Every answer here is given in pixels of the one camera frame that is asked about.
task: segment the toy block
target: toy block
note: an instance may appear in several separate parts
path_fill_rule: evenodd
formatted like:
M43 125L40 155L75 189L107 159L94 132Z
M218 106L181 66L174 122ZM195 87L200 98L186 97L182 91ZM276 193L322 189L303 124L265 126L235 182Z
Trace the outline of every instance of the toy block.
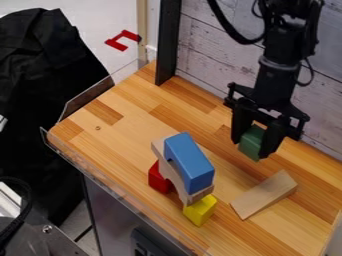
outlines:
M213 195L207 195L200 201L184 206L183 214L196 226L202 226L213 215L217 199Z
M189 133L180 133L164 141L164 157L180 170L185 189L194 194L213 182L214 167Z
M242 220L294 193L298 184L280 171L230 203Z
M163 157L164 139L153 141L151 147L152 151L159 159L159 173L164 179L168 179L172 182L177 190L179 199L184 205L193 204L214 191L214 185L211 185L195 194L189 195L185 190L182 177L179 171L176 169L174 163L166 161L166 159Z
M264 129L253 125L242 135L238 149L253 161L258 162L260 160L259 151L264 133Z
M321 256L342 255L342 212L339 211L332 226L332 232L323 247Z
M148 184L160 193L167 194L170 192L172 183L170 180L164 179L159 173L158 161L152 165L148 172Z

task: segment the table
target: table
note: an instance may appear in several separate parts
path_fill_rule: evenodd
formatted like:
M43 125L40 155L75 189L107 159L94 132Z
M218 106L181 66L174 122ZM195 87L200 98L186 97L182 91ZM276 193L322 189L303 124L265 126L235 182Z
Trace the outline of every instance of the table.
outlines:
M49 142L199 255L319 255L342 208L341 163L290 139L255 163L230 141L231 110L222 99L177 76L158 87L154 77L151 63L58 123ZM218 205L201 228L183 216L176 194L162 195L147 182L156 161L151 141L183 131L216 169ZM299 184L297 192L241 221L229 202L282 169Z

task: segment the cord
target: cord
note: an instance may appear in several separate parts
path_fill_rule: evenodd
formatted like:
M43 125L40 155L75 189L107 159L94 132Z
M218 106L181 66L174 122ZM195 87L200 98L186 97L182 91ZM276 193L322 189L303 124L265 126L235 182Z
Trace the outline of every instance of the cord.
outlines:
M24 220L30 213L33 205L31 187L24 181L12 177L0 177L0 182L11 183L14 185L19 185L26 193L27 204L19 214L19 216L14 219L4 230L0 232L0 255L6 254L5 247L10 239L15 235L15 233L24 224Z
M264 38L265 31L260 36L254 39L248 39L240 34L234 26L227 20L226 16L223 14L221 8L219 7L216 0L207 0L211 10L214 12L216 18L225 29L225 31L233 38L236 42L242 45L254 44L259 42Z
M256 6L256 3L257 3L257 2L258 2L258 0L254 0L253 5L252 5L252 8L251 8L251 11L252 11L252 14L253 14L255 17L257 17L257 18L259 18L259 19L262 19L262 16L261 16L260 14L256 13L256 11L255 11L255 6Z
M305 83L300 82L300 81L297 80L297 84L298 84L299 86L301 86L301 87L306 87L306 86L308 86L309 84L311 84L311 82L312 82L312 81L314 80L314 78L315 78L315 70L314 70L313 67L311 66L311 63L310 63L309 59L308 59L308 58L305 58L304 60L305 60L306 64L308 64L308 67L309 67L309 70L310 70L311 78L310 78L310 80L309 80L308 82L305 82Z

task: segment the red block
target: red block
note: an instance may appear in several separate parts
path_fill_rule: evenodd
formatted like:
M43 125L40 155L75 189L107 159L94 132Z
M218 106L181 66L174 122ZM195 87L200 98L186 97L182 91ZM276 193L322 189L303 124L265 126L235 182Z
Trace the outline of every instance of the red block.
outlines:
M163 194L169 193L172 188L171 181L165 180L159 173L159 161L155 162L148 172L148 184Z

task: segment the black bag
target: black bag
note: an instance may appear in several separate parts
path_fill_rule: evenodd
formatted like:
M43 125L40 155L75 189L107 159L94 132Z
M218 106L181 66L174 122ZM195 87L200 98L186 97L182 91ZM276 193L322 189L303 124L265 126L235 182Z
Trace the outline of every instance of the black bag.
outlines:
M28 182L47 217L58 216L57 225L82 191L77 171L44 145L39 127L51 128L68 100L106 76L61 10L0 19L0 115L8 119L0 132L0 169Z

